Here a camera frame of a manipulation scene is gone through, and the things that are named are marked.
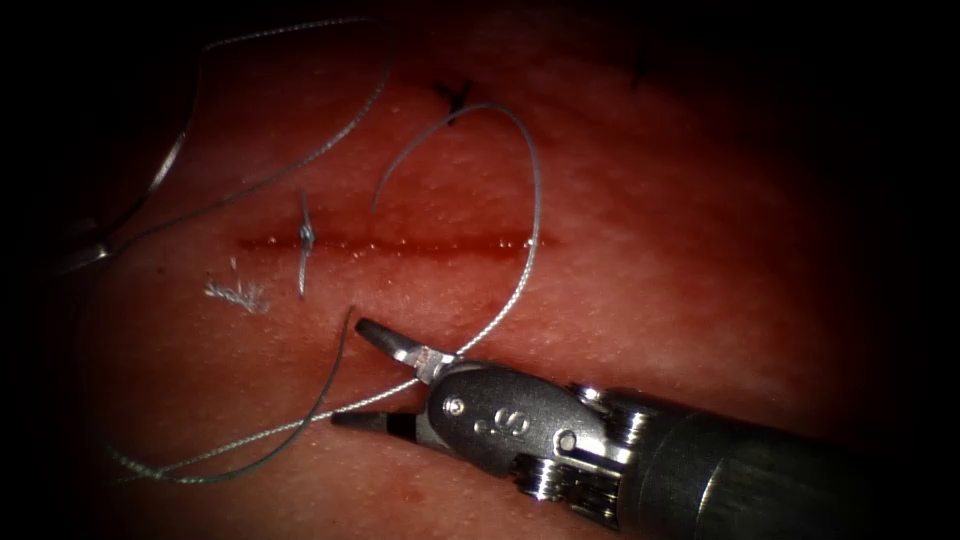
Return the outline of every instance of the gray suture thread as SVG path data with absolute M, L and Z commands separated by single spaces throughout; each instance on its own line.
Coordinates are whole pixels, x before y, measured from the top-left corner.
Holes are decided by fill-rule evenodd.
M 210 204 L 210 205 L 208 205 L 208 206 L 199 208 L 199 209 L 197 209 L 197 210 L 193 210 L 193 211 L 188 212 L 188 213 L 186 213 L 186 214 L 184 214 L 184 215 L 182 215 L 182 216 L 179 216 L 179 217 L 177 217 L 177 218 L 174 218 L 174 219 L 172 219 L 172 220 L 170 220 L 170 221 L 161 223 L 161 224 L 159 224 L 159 225 L 156 225 L 156 226 L 154 226 L 154 227 L 151 227 L 151 228 L 149 228 L 149 229 L 146 229 L 146 230 L 144 230 L 144 231 L 141 231 L 140 233 L 134 235 L 131 239 L 129 239 L 129 240 L 127 240 L 126 242 L 124 242 L 123 244 L 121 244 L 120 247 L 114 252 L 113 256 L 110 257 L 109 259 L 107 259 L 107 261 L 105 262 L 104 266 L 102 267 L 100 273 L 94 278 L 93 283 L 92 283 L 91 286 L 90 286 L 90 290 L 88 291 L 87 295 L 84 297 L 84 300 L 80 303 L 80 307 L 78 308 L 78 312 L 82 312 L 83 307 L 86 305 L 87 301 L 89 301 L 89 298 L 92 296 L 93 290 L 96 288 L 97 284 L 102 280 L 102 277 L 106 274 L 106 271 L 107 271 L 107 269 L 110 267 L 111 263 L 114 262 L 114 261 L 116 261 L 116 260 L 119 258 L 120 255 L 122 255 L 124 252 L 126 252 L 126 251 L 127 251 L 128 249 L 130 249 L 131 247 L 133 247 L 133 246 L 134 246 L 136 243 L 138 243 L 139 241 L 141 241 L 141 240 L 143 240 L 143 239 L 145 239 L 145 238 L 147 238 L 147 237 L 149 237 L 149 236 L 152 236 L 152 235 L 154 235 L 154 234 L 157 234 L 157 233 L 160 233 L 160 232 L 165 231 L 165 230 L 167 230 L 167 229 L 170 229 L 170 228 L 172 228 L 172 227 L 174 227 L 174 226 L 176 226 L 176 225 L 178 225 L 178 224 L 180 224 L 180 223 L 183 223 L 183 222 L 188 221 L 188 220 L 190 220 L 190 219 L 196 218 L 196 217 L 198 217 L 198 216 L 200 216 L 200 215 L 203 215 L 203 214 L 212 212 L 212 211 L 214 211 L 214 210 L 216 210 L 216 209 L 218 209 L 218 208 L 222 208 L 223 206 L 226 206 L 227 204 L 229 204 L 229 203 L 231 203 L 231 202 L 233 202 L 233 201 L 236 201 L 237 199 L 240 199 L 240 198 L 242 198 L 242 197 L 246 197 L 246 196 L 248 196 L 248 195 L 256 192 L 257 190 L 259 190 L 259 189 L 263 188 L 264 186 L 266 186 L 266 185 L 274 182 L 275 180 L 277 180 L 277 179 L 279 179 L 279 178 L 281 178 L 281 177 L 283 177 L 283 176 L 286 176 L 286 175 L 288 175 L 288 174 L 290 174 L 290 173 L 292 173 L 292 172 L 294 172 L 294 171 L 296 171 L 296 170 L 304 167 L 305 165 L 307 165 L 308 163 L 310 163 L 311 161 L 313 161 L 314 159 L 316 159 L 318 156 L 320 156 L 320 155 L 324 154 L 325 152 L 327 152 L 328 150 L 330 150 L 330 148 L 332 148 L 334 145 L 336 145 L 338 142 L 340 142 L 340 140 L 342 140 L 344 137 L 346 137 L 347 134 L 350 133 L 351 131 L 353 131 L 353 129 L 354 129 L 354 128 L 357 126 L 357 124 L 360 122 L 360 120 L 370 111 L 370 108 L 373 107 L 373 103 L 376 101 L 376 99 L 377 99 L 377 98 L 380 96 L 380 94 L 383 92 L 384 87 L 386 87 L 387 78 L 390 76 L 390 71 L 391 71 L 392 68 L 393 68 L 393 61 L 394 61 L 396 44 L 395 44 L 395 42 L 394 42 L 393 33 L 390 32 L 390 29 L 389 29 L 388 27 L 386 27 L 381 21 L 379 21 L 379 20 L 377 20 L 377 19 L 366 18 L 366 17 L 343 17 L 343 18 L 338 18 L 338 19 L 329 19 L 329 20 L 324 20 L 324 21 L 317 21 L 317 22 L 312 22 L 312 23 L 299 24 L 299 25 L 295 25 L 295 26 L 288 26 L 288 27 L 278 28 L 278 29 L 275 29 L 275 30 L 269 30 L 269 31 L 265 31 L 265 32 L 255 32 L 255 33 L 252 33 L 252 34 L 246 34 L 246 35 L 243 35 L 243 36 L 240 36 L 240 37 L 236 37 L 236 38 L 232 38 L 232 39 L 227 39 L 227 40 L 223 40 L 223 41 L 218 41 L 218 42 L 212 43 L 212 44 L 210 44 L 210 45 L 207 45 L 206 47 L 203 48 L 203 51 L 202 51 L 202 52 L 206 52 L 206 51 L 209 51 L 210 49 L 213 49 L 213 48 L 216 48 L 216 47 L 220 47 L 220 46 L 222 46 L 222 45 L 227 45 L 227 44 L 230 44 L 230 43 L 236 43 L 236 42 L 239 42 L 239 41 L 246 41 L 246 40 L 250 40 L 250 39 L 256 39 L 256 38 L 260 38 L 260 37 L 272 36 L 272 35 L 277 35 L 277 34 L 284 34 L 284 33 L 288 33 L 288 32 L 296 32 L 296 31 L 299 31 L 299 30 L 308 30 L 308 29 L 313 29 L 313 28 L 321 28 L 321 27 L 325 27 L 325 26 L 333 26 L 333 25 L 348 24 L 348 23 L 355 23 L 355 22 L 374 23 L 374 24 L 380 25 L 380 26 L 382 26 L 383 28 L 385 28 L 385 29 L 387 30 L 387 34 L 388 34 L 388 37 L 389 37 L 389 46 L 388 46 L 388 53 L 387 53 L 387 64 L 386 64 L 386 66 L 384 67 L 383 75 L 380 77 L 380 80 L 378 81 L 378 84 L 377 84 L 376 88 L 373 90 L 373 93 L 372 93 L 372 94 L 367 98 L 367 100 L 363 103 L 363 105 L 360 107 L 360 110 L 359 110 L 359 111 L 357 112 L 357 114 L 353 117 L 353 119 L 351 119 L 351 121 L 350 121 L 349 123 L 347 123 L 346 126 L 344 126 L 344 127 L 343 127 L 340 131 L 338 131 L 336 134 L 334 134 L 333 137 L 331 137 L 329 140 L 327 140 L 322 146 L 318 147 L 318 148 L 315 149 L 313 152 L 307 154 L 307 156 L 305 156 L 305 157 L 304 157 L 303 159 L 301 159 L 300 161 L 298 161 L 298 162 L 296 162 L 296 163 L 294 163 L 294 164 L 292 164 L 292 165 L 290 165 L 290 166 L 288 166 L 288 167 L 285 167 L 284 169 L 281 169 L 280 171 L 277 171 L 277 172 L 275 172 L 275 173 L 267 176 L 266 178 L 264 178 L 264 179 L 262 179 L 262 180 L 260 180 L 260 181 L 258 181 L 258 182 L 256 182 L 256 183 L 252 184 L 250 187 L 248 187 L 248 188 L 246 188 L 246 189 L 243 189 L 243 190 L 240 190 L 240 191 L 237 191 L 237 192 L 235 192 L 235 193 L 233 193 L 233 194 L 225 197 L 224 199 L 222 199 L 222 200 L 220 200 L 220 201 L 218 201 L 218 202 L 215 202 L 215 203 Z M 138 200 L 134 203 L 133 207 L 131 207 L 131 209 L 128 210 L 128 211 L 124 214 L 124 216 L 122 216 L 122 217 L 117 221 L 117 223 L 113 226 L 113 229 L 118 228 L 120 225 L 122 225 L 122 224 L 123 224 L 123 221 L 125 221 L 127 218 L 129 218 L 130 215 L 132 215 L 134 212 L 136 212 L 136 211 L 146 202 L 146 200 L 150 197 L 150 195 L 160 186 L 160 184 L 162 183 L 163 179 L 166 177 L 166 174 L 167 174 L 167 172 L 169 171 L 170 167 L 172 167 L 173 162 L 174 162 L 174 160 L 176 159 L 177 154 L 178 154 L 179 151 L 180 151 L 180 147 L 183 145 L 183 141 L 184 141 L 184 139 L 185 139 L 185 137 L 186 137 L 187 130 L 188 130 L 189 126 L 190 126 L 190 120 L 191 120 L 192 117 L 193 117 L 193 111 L 194 111 L 194 109 L 196 108 L 197 99 L 198 99 L 199 93 L 200 93 L 201 73 L 202 73 L 202 68 L 198 68 L 198 69 L 197 69 L 197 89 L 196 89 L 196 92 L 194 93 L 193 104 L 191 105 L 190 114 L 189 114 L 189 116 L 187 117 L 187 121 L 185 122 L 184 127 L 182 128 L 182 130 L 181 130 L 180 133 L 178 134 L 177 140 L 174 142 L 173 147 L 171 148 L 171 150 L 168 152 L 166 158 L 164 159 L 163 165 L 161 166 L 161 168 L 160 168 L 160 170 L 158 171 L 158 173 L 155 175 L 154 180 L 153 180 L 153 182 L 151 183 L 151 185 L 148 187 L 146 193 L 145 193 L 144 195 L 142 195 L 142 196 L 140 197 L 140 199 L 138 199 Z M 78 334 L 79 334 L 79 320 L 78 320 L 78 323 L 77 323 L 77 328 L 78 328 Z M 317 399 L 316 403 L 314 404 L 313 409 L 310 410 L 310 413 L 306 416 L 306 418 L 312 418 L 312 417 L 315 415 L 315 413 L 317 412 L 317 410 L 318 410 L 319 407 L 320 407 L 320 404 L 321 404 L 322 401 L 323 401 L 323 397 L 326 395 L 327 389 L 329 388 L 330 384 L 332 384 L 332 382 L 333 382 L 333 377 L 334 377 L 334 375 L 336 374 L 336 369 L 339 367 L 340 357 L 342 356 L 342 348 L 343 348 L 344 340 L 346 339 L 346 334 L 347 334 L 347 330 L 346 330 L 346 326 L 345 326 L 345 327 L 344 327 L 344 330 L 343 330 L 343 333 L 342 333 L 342 335 L 341 335 L 341 343 L 340 343 L 341 350 L 340 350 L 340 353 L 338 353 L 338 355 L 337 355 L 337 359 L 335 360 L 334 369 L 331 371 L 331 374 L 330 374 L 329 378 L 327 379 L 326 384 L 324 385 L 324 390 L 320 393 L 320 397 Z M 280 451 L 282 451 L 284 448 L 286 448 L 290 443 L 292 443 L 293 440 L 296 439 L 296 438 L 300 435 L 300 433 L 302 433 L 303 429 L 305 429 L 306 426 L 308 425 L 307 423 L 302 422 L 302 421 L 300 422 L 300 424 L 302 424 L 302 427 L 297 427 L 297 428 L 295 429 L 294 433 L 291 434 L 288 439 L 286 439 L 283 443 L 281 443 L 281 444 L 280 444 L 279 446 L 277 446 L 274 450 L 272 450 L 271 452 L 267 453 L 267 454 L 266 454 L 265 456 L 263 456 L 262 458 L 254 461 L 253 463 L 250 463 L 250 464 L 248 464 L 248 465 L 246 465 L 246 466 L 244 466 L 244 467 L 241 467 L 241 468 L 239 468 L 239 469 L 236 469 L 236 470 L 234 470 L 234 471 L 230 471 L 230 472 L 223 473 L 223 474 L 218 474 L 218 475 L 210 475 L 210 476 L 181 476 L 181 477 L 169 476 L 169 475 L 165 474 L 163 471 L 161 471 L 161 470 L 159 470 L 159 469 L 151 468 L 151 467 L 149 467 L 148 465 L 145 465 L 145 464 L 143 464 L 143 463 L 140 463 L 140 462 L 138 462 L 137 460 L 135 460 L 135 459 L 133 459 L 133 458 L 130 458 L 130 457 L 128 457 L 128 456 L 120 453 L 119 450 L 117 450 L 116 448 L 114 448 L 114 447 L 113 447 L 109 442 L 107 442 L 106 440 L 101 440 L 101 444 L 102 444 L 102 445 L 104 446 L 104 448 L 107 450 L 107 453 L 109 453 L 117 462 L 119 462 L 119 463 L 120 463 L 121 465 L 123 465 L 124 467 L 126 467 L 126 468 L 128 468 L 128 469 L 130 469 L 130 470 L 132 470 L 132 471 L 134 471 L 134 472 L 136 472 L 137 475 L 138 475 L 137 477 L 140 477 L 140 478 L 142 478 L 142 477 L 150 477 L 150 478 L 153 478 L 153 479 L 156 479 L 156 480 L 165 480 L 165 481 L 168 481 L 168 482 L 175 482 L 175 483 L 180 483 L 180 484 L 201 484 L 201 483 L 220 482 L 220 481 L 224 481 L 224 480 L 230 480 L 230 479 L 232 479 L 232 478 L 236 478 L 237 476 L 239 476 L 239 475 L 241 475 L 241 474 L 243 474 L 243 473 L 246 473 L 246 472 L 248 472 L 248 471 L 250 471 L 250 470 L 253 470 L 253 469 L 255 469 L 255 468 L 263 465 L 263 464 L 266 463 L 268 460 L 270 460 L 270 459 L 272 459 L 274 456 L 276 456 L 276 455 L 277 455 Z
M 430 135 L 432 135 L 435 131 L 437 131 L 438 129 L 440 129 L 440 128 L 443 127 L 444 125 L 446 125 L 447 122 L 449 122 L 450 120 L 453 120 L 454 118 L 457 118 L 457 117 L 462 116 L 462 115 L 464 115 L 464 114 L 466 114 L 466 113 L 468 113 L 468 112 L 470 112 L 470 111 L 474 111 L 474 110 L 477 110 L 477 109 L 493 109 L 493 110 L 502 112 L 503 114 L 505 114 L 507 117 L 509 117 L 510 120 L 512 120 L 512 121 L 517 125 L 517 127 L 520 129 L 520 132 L 523 134 L 523 138 L 524 138 L 524 140 L 525 140 L 526 143 L 527 143 L 527 148 L 528 148 L 529 151 L 530 151 L 530 162 L 531 162 L 531 166 L 532 166 L 531 168 L 532 168 L 532 170 L 533 170 L 533 177 L 532 177 L 532 181 L 533 181 L 533 227 L 532 227 L 532 231 L 531 231 L 531 234 L 530 234 L 530 242 L 529 242 L 529 243 L 530 243 L 530 251 L 527 253 L 527 259 L 526 259 L 526 262 L 525 262 L 524 265 L 523 265 L 523 271 L 520 273 L 520 279 L 517 280 L 517 285 L 516 285 L 516 287 L 514 288 L 513 293 L 511 293 L 511 295 L 510 295 L 510 297 L 507 299 L 506 303 L 505 303 L 505 304 L 503 305 L 503 307 L 500 309 L 500 312 L 497 313 L 497 315 L 494 316 L 494 318 L 491 319 L 490 322 L 488 322 L 487 325 L 484 326 L 483 329 L 482 329 L 476 336 L 474 336 L 472 339 L 470 339 L 469 341 L 467 341 L 467 343 L 465 343 L 462 347 L 460 347 L 460 349 L 457 350 L 457 354 L 458 354 L 458 355 L 462 355 L 462 354 L 466 353 L 467 350 L 469 350 L 470 348 L 472 348 L 472 347 L 473 347 L 474 345 L 476 345 L 481 339 L 483 339 L 483 338 L 486 337 L 488 334 L 490 334 L 490 332 L 493 331 L 493 329 L 494 329 L 498 324 L 500 324 L 500 322 L 504 319 L 504 317 L 506 317 L 507 312 L 509 312 L 510 309 L 513 308 L 514 304 L 517 303 L 517 300 L 520 298 L 520 294 L 523 292 L 523 289 L 524 289 L 524 287 L 526 286 L 527 281 L 529 281 L 529 279 L 530 279 L 530 274 L 533 272 L 533 261 L 534 261 L 535 255 L 536 255 L 537 245 L 539 245 L 539 243 L 540 243 L 540 241 L 539 241 L 539 240 L 540 240 L 540 161 L 539 161 L 539 159 L 537 158 L 536 148 L 534 147 L 533 138 L 530 136 L 529 130 L 527 130 L 527 127 L 526 127 L 526 126 L 524 125 L 524 123 L 516 116 L 516 114 L 513 113 L 513 111 L 507 109 L 506 107 L 504 107 L 504 106 L 502 106 L 502 105 L 498 105 L 498 104 L 496 104 L 496 103 L 477 103 L 477 104 L 471 105 L 471 106 L 469 106 L 469 107 L 464 107 L 464 108 L 461 109 L 460 111 L 457 111 L 456 113 L 447 116 L 447 117 L 444 118 L 443 120 L 437 122 L 435 125 L 433 125 L 432 127 L 428 128 L 427 130 L 425 130 L 423 133 L 421 133 L 419 136 L 417 136 L 417 138 L 414 139 L 409 145 L 407 145 L 407 147 L 406 147 L 402 152 L 400 152 L 400 154 L 393 160 L 393 162 L 387 167 L 386 171 L 384 171 L 383 175 L 380 177 L 380 181 L 378 182 L 376 191 L 374 192 L 373 202 L 372 202 L 371 205 L 370 205 L 370 210 L 371 210 L 371 212 L 373 212 L 373 211 L 376 209 L 377 201 L 378 201 L 379 198 L 380 198 L 380 192 L 382 191 L 383 186 L 384 186 L 384 184 L 386 183 L 387 179 L 390 177 L 390 174 L 394 171 L 394 169 L 397 168 L 397 166 L 400 164 L 400 161 L 402 161 L 417 145 L 419 145 L 419 144 L 422 143 L 424 140 L 426 140 L 427 137 L 429 137 Z M 416 383 L 418 383 L 418 382 L 419 382 L 418 379 L 410 379 L 410 380 L 408 380 L 408 381 L 406 381 L 406 382 L 404 382 L 404 383 L 402 383 L 402 384 L 400 384 L 400 385 L 397 385 L 397 386 L 395 386 L 395 387 L 393 387 L 393 388 L 390 388 L 390 389 L 388 389 L 388 390 L 385 390 L 385 391 L 383 391 L 383 392 L 380 392 L 379 394 L 370 396 L 370 397 L 368 397 L 368 398 L 365 398 L 365 399 L 362 399 L 362 400 L 360 400 L 360 401 L 351 403 L 351 404 L 349 404 L 349 405 L 344 405 L 344 406 L 339 407 L 339 408 L 337 408 L 337 409 L 333 409 L 333 410 L 330 410 L 330 411 L 325 411 L 325 412 L 322 412 L 322 413 L 317 414 L 317 415 L 315 415 L 315 416 L 311 416 L 311 417 L 309 418 L 309 422 L 316 422 L 316 421 L 318 421 L 318 420 L 325 420 L 325 419 L 329 418 L 330 416 L 333 416 L 334 414 L 339 413 L 339 412 L 347 412 L 347 411 L 351 411 L 351 410 L 354 410 L 354 409 L 359 409 L 359 408 L 361 408 L 361 407 L 366 407 L 367 405 L 370 405 L 370 404 L 372 404 L 372 403 L 375 403 L 375 402 L 377 402 L 377 401 L 380 401 L 381 399 L 385 399 L 385 398 L 390 397 L 390 396 L 392 396 L 392 395 L 394 395 L 394 394 L 397 394 L 397 393 L 399 393 L 399 392 L 402 392 L 402 391 L 406 390 L 407 388 L 410 388 L 411 386 L 413 386 L 414 384 L 416 384 Z M 161 468 L 159 468 L 159 469 L 156 469 L 156 471 L 159 472 L 160 474 L 163 474 L 163 473 L 165 473 L 165 472 L 167 472 L 167 471 L 172 471 L 172 470 L 180 469 L 180 468 L 182 468 L 182 467 L 187 467 L 187 466 L 189 466 L 189 465 L 193 465 L 193 464 L 199 463 L 199 462 L 201 462 L 201 461 L 206 461 L 206 460 L 208 460 L 208 459 L 214 458 L 214 457 L 216 457 L 216 456 L 219 456 L 219 455 L 224 454 L 224 453 L 226 453 L 226 452 L 229 452 L 229 451 L 231 451 L 231 450 L 235 450 L 235 449 L 237 449 L 237 448 L 240 448 L 241 446 L 245 446 L 245 445 L 247 445 L 247 444 L 250 444 L 250 443 L 259 441 L 259 440 L 264 439 L 264 438 L 266 438 L 266 437 L 270 437 L 270 436 L 273 436 L 273 435 L 277 435 L 277 434 L 279 434 L 279 433 L 282 433 L 282 432 L 284 432 L 284 431 L 289 431 L 289 430 L 291 430 L 291 429 L 298 429 L 298 428 L 300 428 L 300 427 L 304 424 L 305 421 L 307 421 L 307 420 L 297 420 L 297 421 L 294 421 L 294 422 L 290 422 L 290 423 L 288 423 L 288 424 L 284 424 L 284 425 L 282 425 L 282 426 L 278 426 L 278 427 L 275 427 L 275 428 L 272 428 L 272 429 L 268 429 L 268 430 L 266 430 L 266 431 L 261 431 L 260 433 L 255 433 L 255 434 L 253 434 L 253 435 L 249 435 L 249 436 L 247 436 L 247 437 L 244 437 L 244 438 L 242 438 L 242 439 L 238 439 L 238 440 L 233 441 L 233 442 L 231 442 L 231 443 L 227 443 L 227 444 L 225 444 L 225 445 L 223 445 L 223 446 L 220 446 L 220 447 L 218 447 L 218 448 L 215 448 L 215 449 L 210 450 L 210 451 L 208 451 L 208 452 L 205 452 L 205 453 L 203 453 L 203 454 L 194 456 L 194 457 L 192 457 L 192 458 L 189 458 L 189 459 L 186 459 L 186 460 L 183 460 L 183 461 L 180 461 L 180 462 L 171 464 L 171 465 L 167 465 L 167 466 L 161 467 Z M 123 478 L 117 479 L 117 480 L 115 481 L 115 483 L 126 483 L 126 482 L 130 482 L 130 481 L 133 481 L 133 480 L 138 480 L 138 479 L 142 478 L 143 476 L 144 476 L 144 475 L 142 475 L 142 474 L 141 474 L 141 475 L 138 475 L 138 476 L 127 476 L 127 477 L 123 477 Z

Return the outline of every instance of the skin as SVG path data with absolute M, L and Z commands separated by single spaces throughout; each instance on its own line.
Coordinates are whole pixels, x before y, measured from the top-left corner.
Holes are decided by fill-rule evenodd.
M 163 465 L 305 414 L 349 305 L 440 348 L 456 349 L 483 328 L 526 255 L 533 199 L 517 129 L 493 112 L 444 127 L 369 210 L 387 164 L 449 109 L 433 84 L 458 88 L 470 78 L 468 102 L 502 103 L 530 128 L 543 176 L 533 277 L 471 356 L 558 383 L 634 387 L 854 449 L 893 437 L 872 412 L 893 385 L 890 320 L 874 309 L 874 283 L 863 278 L 861 215 L 835 183 L 844 173 L 800 155 L 804 130 L 815 127 L 802 96 L 764 89 L 754 84 L 760 75 L 655 33 L 650 55 L 666 67 L 632 90 L 636 29 L 603 14 L 378 13 L 397 29 L 397 63 L 353 133 L 300 171 L 143 240 L 108 268 L 71 364 L 83 425 Z M 184 151 L 117 239 L 219 200 L 321 144 L 373 88 L 384 43 L 375 27 L 354 25 L 208 56 Z M 149 177 L 164 148 L 154 139 L 170 133 L 157 122 L 155 134 L 124 143 L 142 151 L 112 166 Z M 127 184 L 108 196 L 96 190 L 94 207 L 112 215 L 128 189 L 136 192 Z M 317 235 L 302 301 L 300 189 Z M 882 193 L 869 199 L 858 212 L 889 211 Z M 264 287 L 267 313 L 203 294 L 210 279 L 233 284 L 230 257 L 245 283 Z M 64 323 L 49 330 L 51 341 L 70 335 L 57 299 L 76 298 L 89 280 L 78 274 L 51 289 L 46 316 Z M 351 333 L 327 403 L 410 375 Z M 416 408 L 423 395 L 418 388 L 371 408 Z M 229 470 L 277 442 L 186 472 Z M 327 423 L 254 474 L 215 485 L 102 489 L 125 472 L 93 450 L 81 456 L 75 492 L 98 501 L 87 518 L 100 536 L 616 536 L 467 463 Z

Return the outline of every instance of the screw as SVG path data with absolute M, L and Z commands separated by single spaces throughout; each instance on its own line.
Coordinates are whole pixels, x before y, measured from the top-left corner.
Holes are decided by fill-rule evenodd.
M 447 398 L 443 401 L 443 412 L 450 416 L 460 416 L 466 406 L 460 398 Z
M 561 431 L 557 435 L 557 446 L 564 452 L 570 452 L 577 447 L 577 435 L 574 432 Z

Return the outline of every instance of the metal jaw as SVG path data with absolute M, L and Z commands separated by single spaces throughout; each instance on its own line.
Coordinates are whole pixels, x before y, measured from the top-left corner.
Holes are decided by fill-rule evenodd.
M 362 319 L 360 335 L 430 386 L 417 414 L 340 413 L 334 425 L 385 433 L 513 476 L 538 500 L 617 528 L 620 477 L 645 416 L 581 385 L 564 388 L 505 366 L 444 353 Z

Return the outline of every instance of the dark background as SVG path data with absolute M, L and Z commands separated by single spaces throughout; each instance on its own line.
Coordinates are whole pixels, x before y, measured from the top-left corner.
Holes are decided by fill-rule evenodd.
M 718 64 L 731 69 L 731 77 L 762 81 L 811 111 L 798 122 L 792 143 L 811 163 L 832 171 L 831 192 L 849 208 L 860 240 L 862 252 L 853 259 L 862 266 L 865 288 L 877 291 L 871 308 L 889 333 L 889 355 L 878 362 L 902 366 L 902 388 L 892 392 L 890 410 L 877 411 L 904 423 L 902 448 L 882 452 L 901 459 L 878 474 L 891 478 L 885 495 L 902 511 L 897 521 L 917 531 L 930 526 L 935 510 L 927 498 L 938 491 L 931 485 L 942 474 L 934 470 L 940 468 L 937 453 L 928 452 L 952 438 L 944 435 L 952 426 L 943 418 L 952 408 L 940 408 L 941 385 L 934 376 L 944 377 L 956 356 L 934 356 L 939 351 L 931 346 L 935 306 L 941 304 L 934 299 L 944 294 L 934 278 L 933 254 L 956 244 L 941 244 L 925 226 L 935 214 L 933 201 L 951 181 L 948 173 L 931 174 L 937 152 L 927 134 L 940 105 L 931 77 L 954 69 L 938 66 L 931 60 L 936 49 L 923 45 L 933 34 L 933 17 L 876 5 L 810 2 L 568 4 L 609 15 L 611 24 L 635 31 L 641 76 L 670 69 L 655 48 L 644 50 L 644 41 L 656 35 L 672 46 L 723 58 Z M 409 9 L 456 8 L 416 3 Z M 12 51 L 25 62 L 20 80 L 28 94 L 26 142 L 30 154 L 38 153 L 33 173 L 19 180 L 25 189 L 17 203 L 23 213 L 18 231 L 25 231 L 28 260 L 41 260 L 59 247 L 49 231 L 79 217 L 78 201 L 93 204 L 109 189 L 103 171 L 114 144 L 131 133 L 142 135 L 144 126 L 169 129 L 163 118 L 175 116 L 168 113 L 188 95 L 183 89 L 203 43 L 327 16 L 377 13 L 376 6 L 332 2 L 77 4 L 27 19 L 43 26 L 42 35 L 15 42 Z M 28 305 L 37 304 L 28 299 Z M 45 322 L 34 315 L 32 322 Z M 28 474 L 20 485 L 28 489 L 20 499 L 58 515 L 33 521 L 36 533 L 39 528 L 83 536 L 85 505 L 97 501 L 75 491 L 85 478 L 84 458 L 75 455 L 82 430 L 56 421 L 72 397 L 70 381 L 56 376 L 61 361 L 41 357 L 25 369 L 34 383 L 28 386 L 30 406 L 21 407 L 25 427 L 19 438 L 28 442 L 28 464 L 21 470 Z M 913 461 L 916 456 L 924 458 Z

